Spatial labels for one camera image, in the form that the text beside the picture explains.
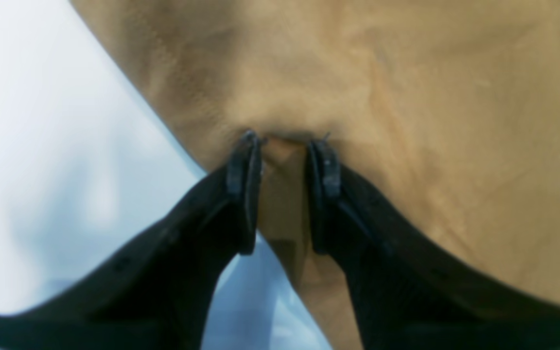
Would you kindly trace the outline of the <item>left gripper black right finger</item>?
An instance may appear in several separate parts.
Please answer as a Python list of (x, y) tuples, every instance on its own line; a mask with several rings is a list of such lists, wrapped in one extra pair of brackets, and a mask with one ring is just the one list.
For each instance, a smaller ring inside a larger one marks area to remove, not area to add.
[(307, 188), (313, 249), (344, 272), (366, 350), (560, 350), (560, 306), (437, 246), (324, 140)]

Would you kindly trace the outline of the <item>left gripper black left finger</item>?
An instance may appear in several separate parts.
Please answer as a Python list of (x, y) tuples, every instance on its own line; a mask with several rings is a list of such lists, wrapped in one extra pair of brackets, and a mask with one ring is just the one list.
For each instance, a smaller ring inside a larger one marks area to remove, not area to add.
[(262, 141), (247, 131), (224, 165), (86, 277), (0, 315), (0, 350), (199, 350), (220, 275), (255, 249), (261, 181)]

